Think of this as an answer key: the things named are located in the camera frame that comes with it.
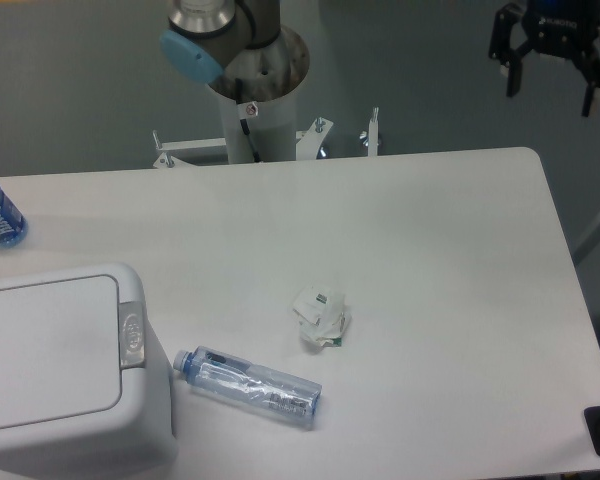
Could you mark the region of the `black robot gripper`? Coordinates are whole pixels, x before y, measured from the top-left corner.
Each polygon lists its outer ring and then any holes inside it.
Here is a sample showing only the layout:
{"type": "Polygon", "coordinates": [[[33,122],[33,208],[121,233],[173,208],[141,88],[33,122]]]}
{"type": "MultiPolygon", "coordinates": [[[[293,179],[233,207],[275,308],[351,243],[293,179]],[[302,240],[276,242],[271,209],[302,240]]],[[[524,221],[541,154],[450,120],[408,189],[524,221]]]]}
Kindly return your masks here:
{"type": "Polygon", "coordinates": [[[507,77],[506,96],[521,88],[523,58],[532,51],[574,62],[586,81],[581,109],[589,117],[600,90],[600,1],[515,1],[496,11],[488,56],[498,60],[507,77]],[[526,39],[511,46],[511,35],[520,23],[526,39]]]}

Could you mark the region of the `silver robot arm blue cap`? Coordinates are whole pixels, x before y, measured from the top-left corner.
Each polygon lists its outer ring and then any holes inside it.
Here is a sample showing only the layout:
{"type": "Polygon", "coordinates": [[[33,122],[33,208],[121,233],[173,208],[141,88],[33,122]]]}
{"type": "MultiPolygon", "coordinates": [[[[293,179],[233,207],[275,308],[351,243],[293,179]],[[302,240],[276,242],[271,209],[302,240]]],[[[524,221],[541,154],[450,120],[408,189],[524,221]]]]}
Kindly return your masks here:
{"type": "MultiPolygon", "coordinates": [[[[194,82],[212,84],[247,50],[262,50],[282,34],[277,1],[172,1],[160,46],[194,82]]],[[[488,56],[506,72],[506,95],[518,94],[530,52],[571,62],[586,90],[581,114],[600,90],[600,1],[512,1],[496,11],[488,56]]]]}

